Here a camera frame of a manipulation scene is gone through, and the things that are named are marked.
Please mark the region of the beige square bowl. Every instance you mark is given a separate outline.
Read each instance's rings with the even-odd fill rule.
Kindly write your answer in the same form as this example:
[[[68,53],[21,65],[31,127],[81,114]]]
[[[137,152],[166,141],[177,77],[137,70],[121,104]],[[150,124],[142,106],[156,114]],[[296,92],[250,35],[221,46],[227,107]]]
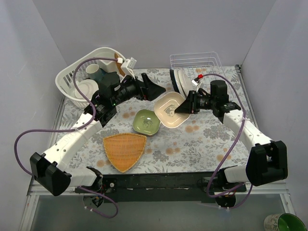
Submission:
[[[190,117],[190,114],[175,113],[184,101],[181,94],[169,92],[154,104],[154,113],[165,127],[177,128]]]

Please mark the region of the watermelon pattern plate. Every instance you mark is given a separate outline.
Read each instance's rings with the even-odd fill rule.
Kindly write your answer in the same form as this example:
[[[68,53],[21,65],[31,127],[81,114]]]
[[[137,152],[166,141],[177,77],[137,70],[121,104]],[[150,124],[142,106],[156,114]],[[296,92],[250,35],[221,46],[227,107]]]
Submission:
[[[174,69],[174,76],[175,76],[175,82],[176,82],[177,88],[179,90],[179,93],[182,96],[185,96],[185,92],[183,91],[182,85],[180,83],[180,79],[179,79],[179,75],[178,75],[178,70],[177,69]]]

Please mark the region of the red rimmed beige plate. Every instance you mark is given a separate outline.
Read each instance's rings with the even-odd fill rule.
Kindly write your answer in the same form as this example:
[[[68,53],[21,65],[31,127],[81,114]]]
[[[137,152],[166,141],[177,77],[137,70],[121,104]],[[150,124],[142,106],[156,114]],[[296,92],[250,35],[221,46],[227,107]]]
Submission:
[[[177,83],[176,83],[176,79],[175,79],[175,75],[174,75],[174,70],[170,69],[169,73],[170,73],[170,79],[171,79],[171,83],[172,83],[174,91],[180,94],[179,88],[178,88]]]

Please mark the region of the green square bowl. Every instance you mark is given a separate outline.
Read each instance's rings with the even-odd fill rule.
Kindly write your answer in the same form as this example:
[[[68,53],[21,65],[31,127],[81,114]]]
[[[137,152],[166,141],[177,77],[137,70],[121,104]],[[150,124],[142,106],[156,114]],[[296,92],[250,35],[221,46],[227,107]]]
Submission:
[[[146,136],[155,135],[160,128],[161,121],[154,111],[142,109],[137,112],[133,121],[133,129]]]

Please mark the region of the blue striped plate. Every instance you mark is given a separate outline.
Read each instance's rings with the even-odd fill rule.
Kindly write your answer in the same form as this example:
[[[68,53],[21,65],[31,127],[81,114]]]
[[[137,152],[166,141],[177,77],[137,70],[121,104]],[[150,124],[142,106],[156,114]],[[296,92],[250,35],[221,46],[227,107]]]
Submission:
[[[189,77],[185,74],[185,72],[182,69],[178,71],[178,75],[179,75],[182,89],[186,91],[193,90],[193,85],[192,85],[191,80],[189,79]]]

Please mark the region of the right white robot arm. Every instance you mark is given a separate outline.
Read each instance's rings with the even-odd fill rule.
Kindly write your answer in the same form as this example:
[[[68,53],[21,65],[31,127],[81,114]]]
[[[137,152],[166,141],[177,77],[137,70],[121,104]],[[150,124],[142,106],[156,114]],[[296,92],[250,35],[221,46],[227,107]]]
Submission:
[[[221,190],[229,191],[238,182],[260,186],[287,178],[286,145],[264,135],[245,117],[243,108],[229,100],[224,80],[211,81],[210,93],[191,90],[175,113],[196,114],[200,110],[211,110],[249,151],[245,165],[228,167],[218,172],[218,187]]]

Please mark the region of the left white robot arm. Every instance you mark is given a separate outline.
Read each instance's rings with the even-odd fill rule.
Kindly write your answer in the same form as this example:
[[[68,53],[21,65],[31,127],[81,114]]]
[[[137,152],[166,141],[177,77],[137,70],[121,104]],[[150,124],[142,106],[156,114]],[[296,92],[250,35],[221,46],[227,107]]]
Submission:
[[[72,128],[44,153],[34,153],[30,166],[34,179],[52,195],[61,195],[69,187],[86,186],[91,192],[102,188],[100,171],[86,167],[69,168],[69,162],[77,151],[117,113],[116,106],[135,97],[138,100],[153,101],[166,89],[153,83],[146,73],[136,77],[120,79],[117,72],[105,74],[98,83],[98,90]]]

